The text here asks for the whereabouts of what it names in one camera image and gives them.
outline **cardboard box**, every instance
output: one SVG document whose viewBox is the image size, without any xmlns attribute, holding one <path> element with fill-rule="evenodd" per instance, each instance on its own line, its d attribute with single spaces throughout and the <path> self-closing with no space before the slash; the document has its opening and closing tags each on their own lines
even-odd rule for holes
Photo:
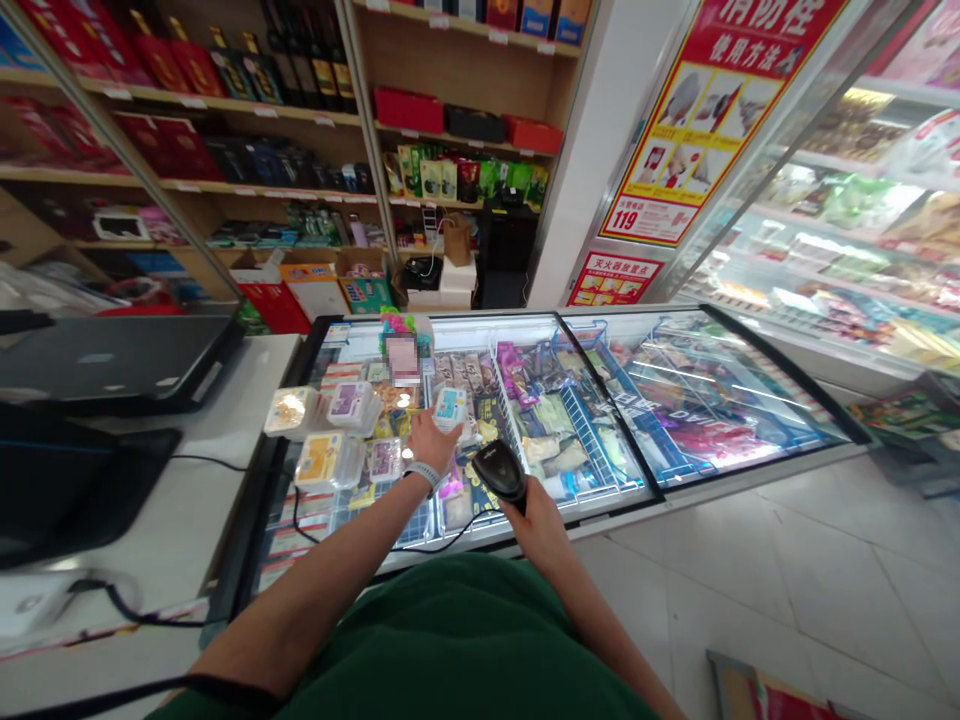
<svg viewBox="0 0 960 720">
<path fill-rule="evenodd" d="M 365 265 L 369 270 L 382 272 L 382 278 L 348 277 L 354 265 Z M 337 281 L 355 315 L 379 315 L 384 305 L 393 305 L 390 281 L 380 248 L 343 248 L 337 253 Z"/>
<path fill-rule="evenodd" d="M 282 261 L 283 251 L 277 250 L 258 266 L 253 251 L 247 250 L 230 266 L 230 274 L 271 332 L 305 335 L 310 332 L 310 323 L 293 292 L 283 284 Z"/>
<path fill-rule="evenodd" d="M 323 315 L 350 314 L 337 282 L 336 250 L 291 250 L 280 263 L 280 275 L 311 322 Z"/>
</svg>

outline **fire safety poster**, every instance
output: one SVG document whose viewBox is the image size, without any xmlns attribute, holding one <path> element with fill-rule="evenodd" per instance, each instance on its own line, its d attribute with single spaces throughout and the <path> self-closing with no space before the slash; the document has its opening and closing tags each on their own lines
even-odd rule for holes
<svg viewBox="0 0 960 720">
<path fill-rule="evenodd" d="M 636 305 L 663 263 L 592 252 L 567 306 Z"/>
<path fill-rule="evenodd" d="M 676 247 L 846 0 L 702 0 L 600 237 Z"/>
</svg>

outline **metal frame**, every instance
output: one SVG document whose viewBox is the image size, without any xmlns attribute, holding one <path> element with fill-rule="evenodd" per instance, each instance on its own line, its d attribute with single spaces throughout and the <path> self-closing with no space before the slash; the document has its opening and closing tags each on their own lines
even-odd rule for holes
<svg viewBox="0 0 960 720">
<path fill-rule="evenodd" d="M 60 56 L 47 44 L 26 12 L 16 0 L 0 0 L 0 10 L 20 35 L 27 47 L 43 62 L 50 74 L 57 80 L 59 89 L 77 106 L 87 121 L 110 144 L 110 148 L 117 154 L 123 164 L 133 173 L 143 190 L 167 214 L 167 217 L 176 225 L 177 230 L 187 239 L 190 246 L 212 266 L 214 272 L 229 287 L 238 300 L 243 298 L 237 284 L 233 281 L 229 271 L 217 259 L 216 255 L 206 245 L 204 233 L 200 231 L 189 213 L 180 207 L 179 203 L 165 189 L 160 187 L 156 173 L 141 157 L 139 151 L 130 142 L 124 132 L 117 127 L 108 113 L 90 93 L 83 89 L 80 80 L 64 64 Z"/>
</svg>

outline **floor tile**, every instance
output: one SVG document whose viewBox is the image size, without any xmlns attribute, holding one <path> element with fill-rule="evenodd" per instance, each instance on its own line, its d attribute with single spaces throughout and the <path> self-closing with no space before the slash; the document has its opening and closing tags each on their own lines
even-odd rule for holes
<svg viewBox="0 0 960 720">
<path fill-rule="evenodd" d="M 948 701 L 870 545 L 786 508 L 768 509 L 800 631 Z"/>
<path fill-rule="evenodd" d="M 796 626 L 758 495 L 739 493 L 664 520 L 663 565 L 777 622 Z"/>
<path fill-rule="evenodd" d="M 957 708 L 937 702 L 815 640 L 806 638 L 805 642 L 824 699 L 872 720 L 960 720 Z"/>
<path fill-rule="evenodd" d="M 672 687 L 667 571 L 605 537 L 580 540 L 574 548 L 640 652 Z"/>
<path fill-rule="evenodd" d="M 960 707 L 960 578 L 883 548 L 875 553 Z"/>
<path fill-rule="evenodd" d="M 952 500 L 926 501 L 909 488 L 891 485 L 869 458 L 848 460 L 832 471 L 841 505 L 851 515 L 848 532 L 960 576 L 960 525 L 940 511 Z"/>
<path fill-rule="evenodd" d="M 796 630 L 774 622 L 675 572 L 667 577 L 674 697 L 690 720 L 717 717 L 716 687 L 707 661 L 715 650 L 819 696 Z"/>
</svg>

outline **glass freezer lid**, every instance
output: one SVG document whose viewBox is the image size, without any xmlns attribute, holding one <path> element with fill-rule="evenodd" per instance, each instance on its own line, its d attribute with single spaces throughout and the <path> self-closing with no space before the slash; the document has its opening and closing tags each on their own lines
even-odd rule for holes
<svg viewBox="0 0 960 720">
<path fill-rule="evenodd" d="M 564 317 L 661 487 L 851 442 L 787 373 L 702 310 Z"/>
</svg>

